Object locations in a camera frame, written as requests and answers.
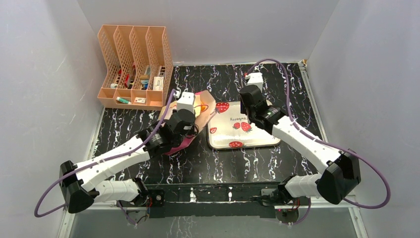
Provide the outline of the pink paper gift bag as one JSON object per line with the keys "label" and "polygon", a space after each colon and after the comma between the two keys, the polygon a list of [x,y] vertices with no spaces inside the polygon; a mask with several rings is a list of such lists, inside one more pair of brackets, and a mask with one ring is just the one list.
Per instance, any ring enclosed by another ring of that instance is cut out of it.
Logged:
{"label": "pink paper gift bag", "polygon": [[[196,117],[195,124],[198,127],[198,133],[200,133],[206,127],[208,122],[212,119],[213,115],[215,115],[216,100],[208,90],[204,90],[204,91],[195,93],[194,106],[197,106],[200,104],[207,104],[209,108],[205,112],[202,112],[202,113],[195,111],[195,117]],[[166,153],[166,155],[172,155],[175,152],[178,152],[180,150],[187,148],[193,142],[196,136],[197,135],[186,136],[178,147],[172,148],[169,152]]]}

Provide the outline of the strawberry print metal tray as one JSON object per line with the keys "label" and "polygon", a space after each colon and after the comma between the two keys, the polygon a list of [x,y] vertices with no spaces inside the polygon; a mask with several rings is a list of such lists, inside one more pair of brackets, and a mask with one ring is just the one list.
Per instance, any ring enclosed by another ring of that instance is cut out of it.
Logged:
{"label": "strawberry print metal tray", "polygon": [[217,102],[216,114],[208,123],[208,143],[213,149],[270,147],[280,139],[248,122],[239,102]]}

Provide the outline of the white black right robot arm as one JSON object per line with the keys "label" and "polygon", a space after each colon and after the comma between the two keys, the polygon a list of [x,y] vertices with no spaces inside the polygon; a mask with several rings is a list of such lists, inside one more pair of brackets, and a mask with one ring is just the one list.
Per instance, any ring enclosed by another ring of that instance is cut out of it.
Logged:
{"label": "white black right robot arm", "polygon": [[268,105],[258,86],[245,86],[239,94],[241,112],[251,123],[290,145],[318,171],[315,175],[288,177],[275,191],[263,195],[262,201],[292,205],[299,197],[316,196],[337,205],[361,182],[355,156],[308,138],[309,132],[297,129],[280,107]]}

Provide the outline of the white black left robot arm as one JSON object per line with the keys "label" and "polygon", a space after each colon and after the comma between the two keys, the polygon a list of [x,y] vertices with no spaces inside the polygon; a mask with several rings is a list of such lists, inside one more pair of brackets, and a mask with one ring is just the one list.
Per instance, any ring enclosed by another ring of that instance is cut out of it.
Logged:
{"label": "white black left robot arm", "polygon": [[62,163],[60,175],[65,178],[59,186],[68,212],[79,213],[94,203],[106,201],[126,201],[135,206],[146,204],[149,191],[140,178],[110,181],[109,177],[179,146],[185,136],[192,134],[195,120],[191,111],[180,109],[165,119],[156,133],[150,126],[89,161]]}

